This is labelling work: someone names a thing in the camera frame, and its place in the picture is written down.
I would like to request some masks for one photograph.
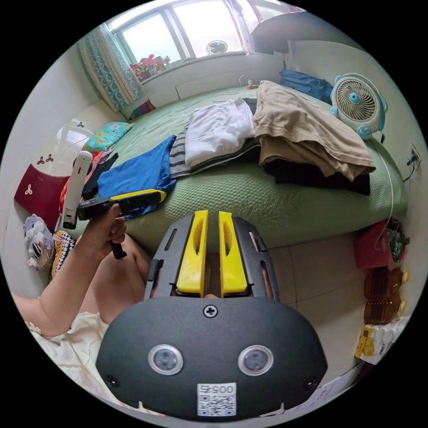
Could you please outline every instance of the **hand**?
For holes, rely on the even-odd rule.
[[[89,221],[82,237],[76,244],[79,252],[86,257],[103,260],[111,252],[111,243],[122,243],[125,240],[125,218],[120,214],[119,204],[114,204],[105,214]]]

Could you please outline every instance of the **electric fan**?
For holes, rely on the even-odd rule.
[[[227,51],[227,43],[222,40],[214,40],[208,43],[206,47],[208,55],[224,54]]]
[[[337,76],[330,97],[330,112],[363,140],[383,129],[388,106],[369,79],[356,73]]]

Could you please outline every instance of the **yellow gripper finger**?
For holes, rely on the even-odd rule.
[[[238,239],[231,213],[218,214],[220,231],[220,280],[222,297],[229,293],[244,293],[247,279],[239,251]]]
[[[153,193],[158,193],[160,195],[160,202],[163,202],[166,198],[166,192],[162,190],[148,189],[148,190],[139,190],[138,192],[123,193],[121,195],[112,196],[110,199],[113,201],[119,201],[120,199],[131,198],[133,196],[150,195]]]
[[[196,211],[178,274],[180,293],[204,296],[208,211]]]

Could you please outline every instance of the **gray stuffed animal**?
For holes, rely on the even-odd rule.
[[[30,254],[29,266],[44,271],[52,266],[55,241],[41,217],[35,214],[24,223],[25,248]]]

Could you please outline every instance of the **bed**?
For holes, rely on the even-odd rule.
[[[232,92],[235,94],[217,100],[257,96],[256,90],[214,91],[177,101],[135,119],[135,126],[115,147],[114,152],[119,154],[115,166],[152,149],[170,135],[177,135],[193,109],[212,104],[216,95]],[[308,95],[300,95],[330,107]],[[370,175],[370,196],[345,190],[277,185],[274,177],[256,164],[225,164],[178,179],[174,191],[161,207],[127,222],[127,232],[154,252],[173,222],[197,210],[209,210],[207,250],[210,253],[218,252],[218,212],[221,210],[254,224],[268,248],[356,231],[390,214],[391,184],[382,158],[394,190],[392,213],[403,215],[407,198],[395,162],[379,142],[370,140],[367,146],[376,165],[376,171]],[[76,230],[69,232],[77,237],[85,225],[86,222],[78,222]]]

